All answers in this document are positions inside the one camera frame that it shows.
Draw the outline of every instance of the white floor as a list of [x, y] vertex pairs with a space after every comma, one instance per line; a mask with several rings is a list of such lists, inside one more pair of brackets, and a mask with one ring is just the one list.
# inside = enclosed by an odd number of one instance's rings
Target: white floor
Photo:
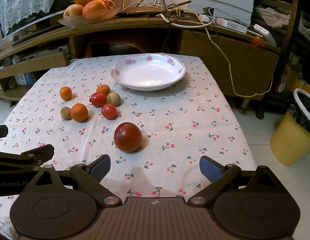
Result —
[[[0, 124], [12, 109], [9, 104], [0, 101]], [[270, 167], [301, 209], [301, 219], [294, 234], [295, 240], [310, 240], [310, 152], [290, 167], [280, 164], [270, 149], [269, 140], [283, 116], [266, 113], [264, 120], [258, 120], [253, 112], [243, 115], [234, 109], [234, 113], [256, 164]]]

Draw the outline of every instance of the white plate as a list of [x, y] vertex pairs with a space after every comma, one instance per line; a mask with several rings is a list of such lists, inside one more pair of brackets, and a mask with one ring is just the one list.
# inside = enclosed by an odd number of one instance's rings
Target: white plate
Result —
[[186, 74], [185, 65], [178, 59], [162, 54], [137, 54], [117, 62], [112, 78], [133, 90], [155, 91], [167, 88]]

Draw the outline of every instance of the power strip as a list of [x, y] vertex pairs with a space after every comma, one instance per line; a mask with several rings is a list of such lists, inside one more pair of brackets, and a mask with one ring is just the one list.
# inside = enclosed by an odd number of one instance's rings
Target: power strip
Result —
[[199, 19], [202, 20], [204, 23], [210, 23], [211, 22], [211, 16], [208, 16], [206, 14], [200, 14]]
[[270, 34], [270, 32], [266, 29], [264, 29], [263, 27], [259, 26], [258, 24], [256, 24], [254, 26], [254, 30], [259, 33], [260, 35], [262, 35], [266, 41], [268, 41], [270, 44], [274, 45], [277, 47], [277, 43], [274, 40], [273, 36]]
[[248, 28], [236, 22], [228, 21], [222, 18], [216, 18], [216, 23], [221, 26], [224, 26], [225, 28], [229, 28], [241, 33], [247, 33]]

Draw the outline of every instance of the yellow bucket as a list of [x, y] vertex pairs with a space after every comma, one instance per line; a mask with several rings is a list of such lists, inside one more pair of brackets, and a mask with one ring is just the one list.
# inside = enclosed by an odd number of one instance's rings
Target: yellow bucket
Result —
[[[310, 95], [301, 89], [294, 91], [294, 97], [298, 106], [310, 121], [310, 113], [301, 103], [297, 92], [303, 93], [309, 98]], [[291, 114], [287, 112], [270, 139], [270, 147], [280, 163], [285, 166], [293, 165], [310, 150], [310, 133], [296, 123]]]

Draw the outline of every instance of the yellow cable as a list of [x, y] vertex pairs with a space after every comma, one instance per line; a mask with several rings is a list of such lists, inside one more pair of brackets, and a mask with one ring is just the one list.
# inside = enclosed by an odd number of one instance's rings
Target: yellow cable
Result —
[[[179, 11], [179, 10], [181, 10], [181, 9], [184, 10], [184, 11], [190, 11], [190, 12], [194, 13], [194, 14], [197, 16], [197, 18], [199, 19], [199, 21], [201, 22], [201, 24], [202, 24], [202, 25], [205, 25], [205, 24], [203, 23], [203, 21], [199, 18], [198, 14], [197, 14], [195, 11], [191, 10], [191, 9], [185, 9], [185, 8], [174, 7], [173, 9], [167, 9], [167, 10], [168, 10], [168, 11], [177, 11], [177, 10], [178, 10], [178, 11]], [[211, 41], [211, 43], [214, 44], [214, 46], [222, 53], [222, 55], [224, 56], [224, 58], [225, 58], [225, 59], [227, 60], [227, 62], [228, 62], [230, 80], [231, 80], [231, 83], [232, 83], [233, 91], [234, 91], [234, 93], [235, 93], [237, 96], [242, 97], [242, 98], [253, 98], [253, 97], [255, 97], [255, 96], [263, 96], [264, 94], [268, 93], [268, 92], [271, 90], [272, 85], [273, 85], [273, 79], [274, 79], [273, 76], [272, 76], [272, 80], [271, 80], [269, 89], [268, 89], [266, 92], [262, 93], [262, 94], [254, 94], [254, 95], [252, 95], [252, 96], [243, 96], [243, 95], [240, 95], [240, 94], [236, 93], [235, 87], [234, 87], [234, 81], [233, 81], [233, 75], [232, 75], [232, 70], [231, 70], [230, 61], [229, 61], [229, 59], [227, 58], [227, 56], [225, 55], [225, 53], [221, 50], [221, 48], [220, 48], [215, 42], [212, 41], [212, 39], [211, 39], [211, 37], [210, 37], [210, 35], [209, 35], [209, 32], [208, 32], [207, 28], [206, 28], [206, 27], [204, 27], [204, 28], [205, 28], [205, 30], [206, 30], [206, 32], [207, 32], [208, 38], [209, 38], [209, 40]]]

